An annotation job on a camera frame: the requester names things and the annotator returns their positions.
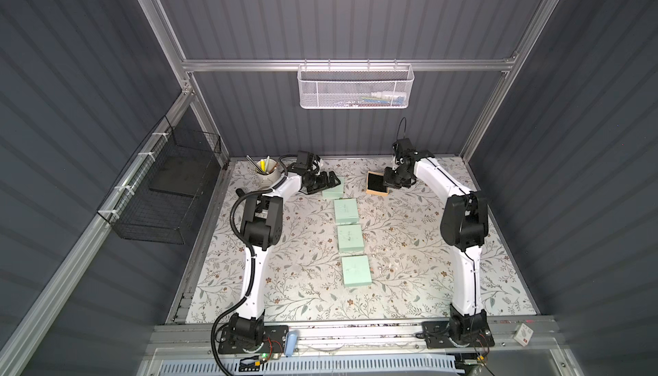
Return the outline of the mint jewelry box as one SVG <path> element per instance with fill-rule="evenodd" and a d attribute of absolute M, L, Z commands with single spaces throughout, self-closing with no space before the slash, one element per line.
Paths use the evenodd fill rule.
<path fill-rule="evenodd" d="M 356 255 L 342 258 L 343 278 L 346 287 L 368 286 L 372 283 L 368 256 Z"/>
<path fill-rule="evenodd" d="M 354 223 L 359 223 L 356 199 L 336 199 L 333 205 L 337 225 L 354 225 Z"/>
<path fill-rule="evenodd" d="M 360 253 L 365 249 L 363 232 L 359 223 L 337 227 L 338 249 L 344 254 Z"/>
<path fill-rule="evenodd" d="M 344 177 L 338 177 L 339 184 L 322 192 L 324 199 L 342 199 L 344 197 Z"/>

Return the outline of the tan drawer tray black insert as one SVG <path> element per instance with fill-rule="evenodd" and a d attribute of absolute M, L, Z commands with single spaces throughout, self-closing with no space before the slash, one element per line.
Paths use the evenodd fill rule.
<path fill-rule="evenodd" d="M 384 183 L 384 175 L 382 173 L 369 171 L 366 179 L 366 194 L 377 196 L 388 196 L 389 187 Z"/>

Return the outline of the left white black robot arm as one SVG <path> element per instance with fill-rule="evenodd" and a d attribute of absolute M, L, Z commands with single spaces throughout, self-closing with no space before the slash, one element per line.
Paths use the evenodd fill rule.
<path fill-rule="evenodd" d="M 253 192 L 241 193 L 231 208 L 230 226 L 245 248 L 245 274 L 240 300 L 230 309 L 224 341 L 254 351 L 266 337 L 264 293 L 269 256 L 284 228 L 284 205 L 297 194 L 316 194 L 341 184 L 334 173 L 322 169 L 322 159 L 299 151 L 286 165 L 277 160 L 279 175 Z"/>

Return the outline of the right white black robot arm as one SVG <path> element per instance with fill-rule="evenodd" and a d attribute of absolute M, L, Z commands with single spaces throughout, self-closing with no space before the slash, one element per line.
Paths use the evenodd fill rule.
<path fill-rule="evenodd" d="M 480 191 L 459 182 L 429 151 L 416 149 L 408 138 L 392 145 L 395 166 L 385 168 L 384 184 L 391 189 L 421 181 L 444 202 L 440 236 L 454 258 L 453 297 L 447 335 L 467 346 L 485 333 L 488 320 L 481 291 L 481 257 L 489 233 L 488 201 Z"/>

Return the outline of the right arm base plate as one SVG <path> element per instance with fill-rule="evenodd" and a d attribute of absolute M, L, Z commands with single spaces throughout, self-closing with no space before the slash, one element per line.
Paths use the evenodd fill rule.
<path fill-rule="evenodd" d="M 415 337 L 423 340 L 429 349 L 454 347 L 488 350 L 495 346 L 495 339 L 488 327 L 466 331 L 453 319 L 424 321 L 421 327 Z"/>

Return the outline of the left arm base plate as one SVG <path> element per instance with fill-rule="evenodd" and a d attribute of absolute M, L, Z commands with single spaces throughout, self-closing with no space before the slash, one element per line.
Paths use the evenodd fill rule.
<path fill-rule="evenodd" d="M 289 331 L 289 326 L 264 326 L 256 331 L 238 331 L 224 326 L 216 337 L 217 349 L 223 355 L 268 353 L 270 349 L 282 353 Z"/>

